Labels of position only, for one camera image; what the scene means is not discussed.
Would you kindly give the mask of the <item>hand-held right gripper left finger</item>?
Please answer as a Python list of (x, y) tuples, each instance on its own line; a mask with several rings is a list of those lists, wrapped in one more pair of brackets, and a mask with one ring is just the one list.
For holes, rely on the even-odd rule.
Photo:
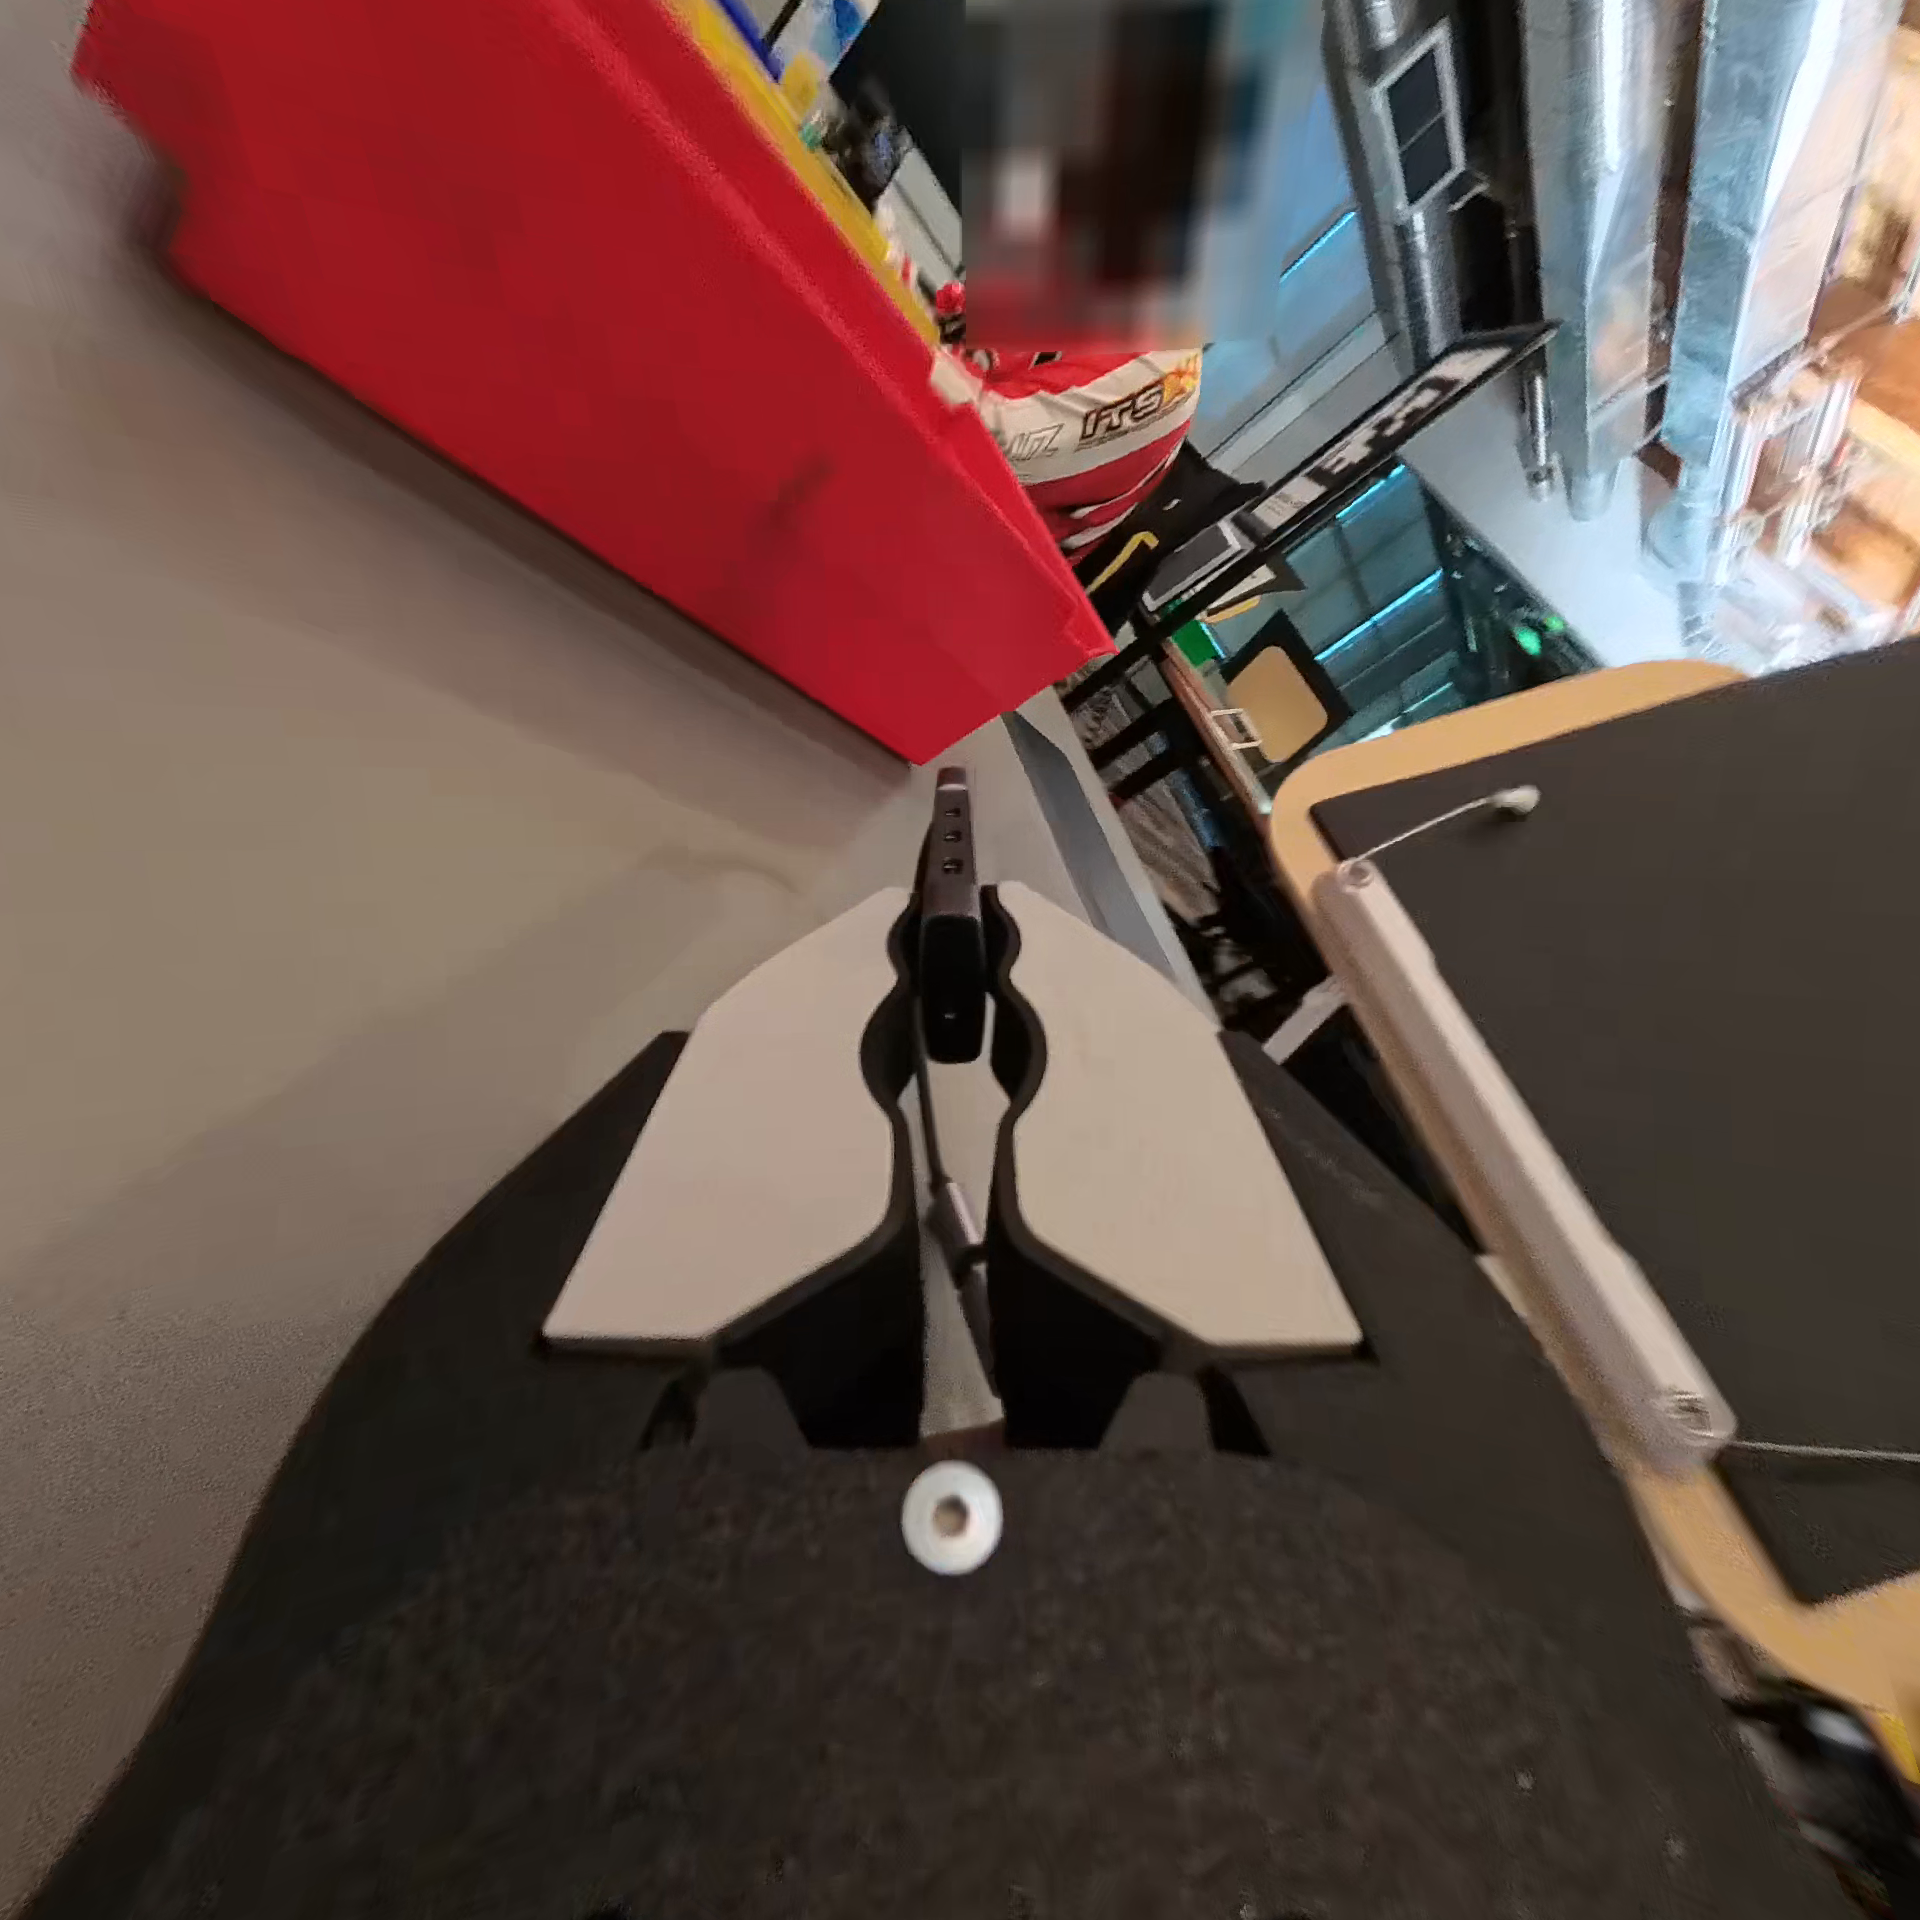
[(918, 1403), (898, 926), (874, 892), (695, 1021), (540, 1336), (761, 1370), (792, 1407)]

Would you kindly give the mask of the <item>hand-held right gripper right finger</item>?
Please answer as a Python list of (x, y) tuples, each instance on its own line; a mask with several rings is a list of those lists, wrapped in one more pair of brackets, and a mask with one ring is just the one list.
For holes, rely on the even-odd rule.
[(990, 892), (992, 1367), (1006, 1407), (1344, 1362), (1350, 1307), (1210, 1014), (1024, 883)]

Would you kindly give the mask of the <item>grey hub with cable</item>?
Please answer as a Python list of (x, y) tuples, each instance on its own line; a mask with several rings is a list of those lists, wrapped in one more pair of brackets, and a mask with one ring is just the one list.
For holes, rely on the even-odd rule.
[(993, 1381), (987, 1247), (943, 1154), (934, 1065), (969, 1067), (987, 1035), (987, 935), (977, 879), (971, 783), (936, 770), (914, 890), (909, 988), (915, 1013), (914, 1088), (924, 1144), (924, 1234), (946, 1274), (950, 1309), (925, 1307), (924, 1439), (960, 1451), (1002, 1423)]

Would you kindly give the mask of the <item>red plastic bin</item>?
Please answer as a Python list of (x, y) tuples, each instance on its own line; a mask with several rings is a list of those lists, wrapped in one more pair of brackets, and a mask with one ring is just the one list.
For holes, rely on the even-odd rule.
[(176, 277), (925, 765), (1110, 637), (665, 5), (90, 5)]

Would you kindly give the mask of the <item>grey desk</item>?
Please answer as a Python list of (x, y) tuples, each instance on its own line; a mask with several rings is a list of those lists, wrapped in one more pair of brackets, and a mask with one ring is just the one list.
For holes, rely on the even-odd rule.
[(4, 1916), (386, 1300), (931, 789), (169, 282), (82, 13), (1, 31)]

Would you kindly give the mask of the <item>red white printed bag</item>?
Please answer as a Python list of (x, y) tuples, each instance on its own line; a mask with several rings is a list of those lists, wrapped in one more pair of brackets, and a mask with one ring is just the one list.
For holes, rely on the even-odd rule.
[(1074, 560), (1151, 497), (1187, 444), (1204, 348), (969, 348), (962, 368), (987, 437)]

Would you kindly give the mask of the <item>yellow plastic bin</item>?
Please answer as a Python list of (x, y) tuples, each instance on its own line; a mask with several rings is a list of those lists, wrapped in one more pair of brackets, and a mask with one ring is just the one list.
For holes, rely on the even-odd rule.
[(807, 52), (781, 59), (761, 40), (744, 5), (663, 3), (708, 67), (758, 132), (786, 163), (828, 222), (884, 287), (925, 346), (937, 346), (940, 326), (918, 266), (894, 230), (857, 198), (830, 156), (825, 135), (837, 100), (825, 68)]

